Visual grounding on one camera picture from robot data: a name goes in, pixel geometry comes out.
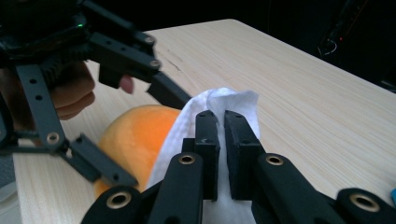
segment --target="finger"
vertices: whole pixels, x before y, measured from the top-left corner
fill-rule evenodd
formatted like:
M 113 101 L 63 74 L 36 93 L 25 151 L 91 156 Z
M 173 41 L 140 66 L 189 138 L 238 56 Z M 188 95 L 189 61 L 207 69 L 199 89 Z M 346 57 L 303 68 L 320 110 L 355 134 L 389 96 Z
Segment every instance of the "finger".
M 84 62 L 75 63 L 64 70 L 71 78 L 53 90 L 51 98 L 55 108 L 72 105 L 92 92 L 95 83 Z
M 70 115 L 79 113 L 85 107 L 91 105 L 94 102 L 94 100 L 95 100 L 95 95 L 93 94 L 93 92 L 90 92 L 71 105 L 66 105 L 56 108 L 56 112 L 58 113 L 58 117 L 60 119 L 65 119 L 70 117 Z
M 132 77 L 128 75 L 122 76 L 122 78 L 120 79 L 120 87 L 122 88 L 123 91 L 127 93 L 130 94 L 134 93 L 134 81 Z

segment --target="wooden table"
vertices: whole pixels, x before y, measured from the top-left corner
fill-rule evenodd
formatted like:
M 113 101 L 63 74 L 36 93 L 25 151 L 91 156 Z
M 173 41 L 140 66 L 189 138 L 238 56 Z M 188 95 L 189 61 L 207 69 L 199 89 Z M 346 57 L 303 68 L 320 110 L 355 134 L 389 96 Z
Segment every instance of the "wooden table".
M 253 90 L 267 152 L 289 158 L 320 192 L 358 187 L 388 203 L 396 188 L 396 95 L 234 20 L 148 32 L 162 70 L 191 95 Z M 96 76 L 98 66 L 89 63 Z M 157 104 L 136 81 L 128 95 L 102 84 L 96 102 L 62 122 L 69 139 L 97 141 L 131 107 Z M 15 155 L 24 223 L 79 223 L 92 185 L 63 160 Z

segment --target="orange ball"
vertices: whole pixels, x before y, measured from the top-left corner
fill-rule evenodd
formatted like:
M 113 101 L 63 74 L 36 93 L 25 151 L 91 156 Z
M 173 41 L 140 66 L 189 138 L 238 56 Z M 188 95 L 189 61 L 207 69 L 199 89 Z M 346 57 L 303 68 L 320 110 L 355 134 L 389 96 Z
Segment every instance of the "orange ball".
M 115 119 L 98 142 L 108 157 L 134 176 L 140 192 L 146 189 L 166 136 L 180 110 L 165 105 L 142 105 L 132 108 Z M 95 197 L 110 186 L 98 179 L 93 183 Z

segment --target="round orange object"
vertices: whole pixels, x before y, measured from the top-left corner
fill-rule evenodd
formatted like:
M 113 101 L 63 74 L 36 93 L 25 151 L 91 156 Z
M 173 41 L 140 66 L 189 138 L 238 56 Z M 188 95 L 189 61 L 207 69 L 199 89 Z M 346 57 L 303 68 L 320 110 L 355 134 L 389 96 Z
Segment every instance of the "round orange object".
M 134 176 L 142 192 L 151 169 L 180 110 L 165 105 L 142 105 L 115 119 L 105 130 L 98 146 L 108 157 Z M 93 183 L 95 197 L 109 186 L 101 179 Z

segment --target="table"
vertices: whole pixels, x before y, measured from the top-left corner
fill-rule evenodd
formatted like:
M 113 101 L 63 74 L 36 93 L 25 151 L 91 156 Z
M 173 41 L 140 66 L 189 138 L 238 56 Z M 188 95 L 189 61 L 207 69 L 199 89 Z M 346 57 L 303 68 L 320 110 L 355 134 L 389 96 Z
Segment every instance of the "table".
M 396 187 L 396 95 L 240 21 L 148 32 L 162 70 L 191 96 L 214 88 L 260 95 L 260 140 L 289 158 L 320 192 L 358 187 L 390 203 Z M 94 75 L 98 65 L 88 62 Z M 135 81 L 133 95 L 97 84 L 96 101 L 63 121 L 65 133 L 97 141 L 131 107 L 158 104 Z M 92 184 L 60 158 L 14 155 L 24 223 L 79 223 L 94 202 Z

